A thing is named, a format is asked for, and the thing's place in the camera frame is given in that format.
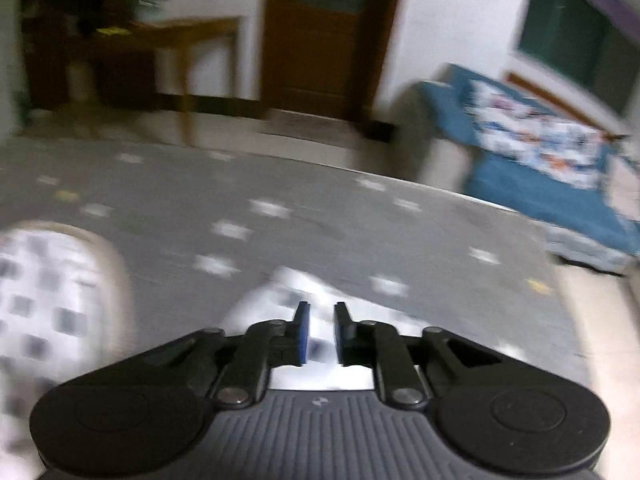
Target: floral pillow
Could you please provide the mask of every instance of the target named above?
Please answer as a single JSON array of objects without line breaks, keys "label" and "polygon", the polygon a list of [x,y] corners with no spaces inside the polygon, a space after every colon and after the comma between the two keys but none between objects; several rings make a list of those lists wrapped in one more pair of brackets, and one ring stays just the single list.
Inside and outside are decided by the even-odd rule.
[{"label": "floral pillow", "polygon": [[481,146],[579,189],[596,189],[602,133],[569,119],[540,113],[500,89],[473,81]]}]

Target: door frame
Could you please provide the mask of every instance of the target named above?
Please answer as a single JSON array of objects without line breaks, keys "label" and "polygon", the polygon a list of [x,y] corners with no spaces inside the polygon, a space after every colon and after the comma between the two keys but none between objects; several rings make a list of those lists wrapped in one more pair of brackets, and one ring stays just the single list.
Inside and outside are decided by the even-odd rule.
[{"label": "door frame", "polygon": [[[356,110],[355,119],[364,123],[370,120],[373,101],[376,97],[376,91],[382,76],[382,69],[385,63],[386,51],[388,49],[389,39],[396,16],[398,0],[387,0],[382,10],[382,24],[377,44],[374,46],[374,55],[370,61],[370,70],[366,84],[364,85],[364,93],[362,94],[359,110]],[[260,108],[266,113],[274,103],[274,94],[276,88],[276,56],[278,47],[278,38],[276,37],[277,28],[275,23],[277,20],[277,0],[265,0],[264,19],[262,28],[262,60],[260,69]]]}]

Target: white checkered cloth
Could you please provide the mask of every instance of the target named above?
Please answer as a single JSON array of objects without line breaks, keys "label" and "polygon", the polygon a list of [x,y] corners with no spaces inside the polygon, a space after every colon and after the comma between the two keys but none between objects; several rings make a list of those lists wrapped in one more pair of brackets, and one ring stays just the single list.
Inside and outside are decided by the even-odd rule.
[{"label": "white checkered cloth", "polygon": [[0,234],[0,479],[44,470],[28,427],[40,396],[127,352],[128,295],[96,235],[50,222]]}]

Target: sofa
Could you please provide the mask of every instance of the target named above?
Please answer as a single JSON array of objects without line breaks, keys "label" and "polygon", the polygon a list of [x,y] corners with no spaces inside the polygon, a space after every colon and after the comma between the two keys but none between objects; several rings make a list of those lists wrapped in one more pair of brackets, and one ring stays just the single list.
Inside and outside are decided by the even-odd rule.
[{"label": "sofa", "polygon": [[[500,117],[484,120],[478,115],[480,108],[470,105],[470,99],[479,99],[480,91],[500,94],[512,107],[522,106],[527,117],[536,121],[543,118],[552,124],[569,123],[535,96],[451,65],[440,81],[417,82],[398,99],[394,111],[398,127],[391,146],[396,175],[519,211],[542,222],[546,248],[551,253],[625,274],[640,254],[640,234],[633,222],[640,220],[640,214],[630,218],[612,203],[607,172],[612,161],[619,167],[618,151],[601,141],[588,164],[580,167],[583,173],[573,174],[571,180],[564,173],[556,174],[556,166],[562,168],[561,164],[545,162],[542,168],[536,164],[532,167],[526,156],[519,158],[520,147],[527,150],[528,144],[517,135],[518,148],[504,150],[503,140],[514,138],[508,121],[502,127],[497,125]],[[590,132],[588,126],[569,124]],[[487,125],[499,130],[490,132],[497,137],[487,137]],[[500,139],[496,141],[497,150],[488,144],[487,139],[493,138]]]}]

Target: screw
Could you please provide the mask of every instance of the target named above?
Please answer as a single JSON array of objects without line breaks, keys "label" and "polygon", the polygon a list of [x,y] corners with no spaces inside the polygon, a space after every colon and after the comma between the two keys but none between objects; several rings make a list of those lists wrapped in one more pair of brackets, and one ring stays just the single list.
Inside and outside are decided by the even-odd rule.
[{"label": "screw", "polygon": [[391,397],[396,403],[403,405],[418,404],[424,399],[424,395],[414,388],[399,388]]},{"label": "screw", "polygon": [[218,392],[218,400],[224,404],[242,404],[249,399],[249,394],[241,388],[222,388]]}]

